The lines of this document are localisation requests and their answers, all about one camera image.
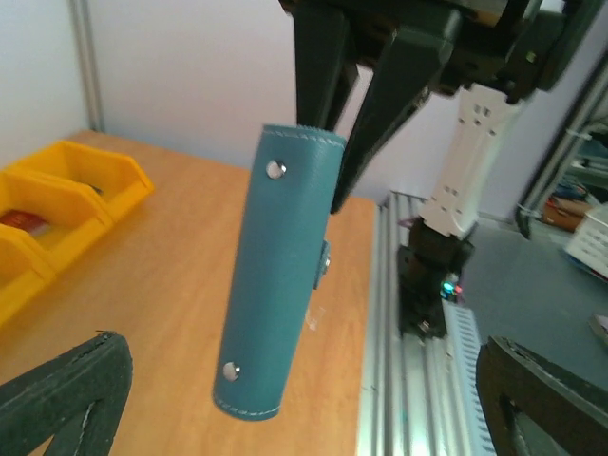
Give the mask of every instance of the wooden table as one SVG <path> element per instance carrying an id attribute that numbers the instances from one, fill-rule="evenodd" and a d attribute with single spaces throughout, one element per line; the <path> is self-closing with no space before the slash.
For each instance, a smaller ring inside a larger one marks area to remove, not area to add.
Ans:
<path id="1" fill-rule="evenodd" d="M 157 191 L 0 329 L 0 383 L 96 335 L 123 334 L 133 385 L 114 455 L 355 453 L 374 204 L 331 217 L 332 267 L 313 293 L 279 415 L 231 418 L 211 389 L 248 171 L 83 132 L 134 157 Z"/>

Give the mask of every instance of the metal rail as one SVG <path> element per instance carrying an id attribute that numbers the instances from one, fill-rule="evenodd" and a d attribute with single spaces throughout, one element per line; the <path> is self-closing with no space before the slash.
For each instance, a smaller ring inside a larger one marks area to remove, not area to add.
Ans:
<path id="1" fill-rule="evenodd" d="M 360 456 L 494 455 L 475 385 L 480 340 L 471 310 L 444 303 L 448 335 L 399 335 L 396 253 L 424 202 L 392 194 L 376 211 L 359 411 Z"/>

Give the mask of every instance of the metal frame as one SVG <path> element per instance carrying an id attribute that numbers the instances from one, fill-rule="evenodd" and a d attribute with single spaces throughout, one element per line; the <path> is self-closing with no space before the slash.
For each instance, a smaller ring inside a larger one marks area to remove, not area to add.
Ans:
<path id="1" fill-rule="evenodd" d="M 398 331 L 396 253 L 409 230 L 397 222 L 417 216 L 423 204 L 391 194 L 376 210 L 357 454 L 493 455 L 475 386 L 473 312 L 445 302 L 442 339 L 423 343 Z"/>
<path id="2" fill-rule="evenodd" d="M 69 9 L 74 27 L 74 39 L 78 49 L 85 105 L 90 129 L 105 132 L 99 71 L 93 46 L 93 32 L 88 11 L 88 0 L 70 0 Z"/>
<path id="3" fill-rule="evenodd" d="M 566 173 L 592 126 L 598 111 L 608 102 L 608 50 L 588 78 L 579 100 L 563 123 L 532 183 L 520 201 L 516 221 L 524 236 L 531 236 L 531 220 L 551 196 Z"/>

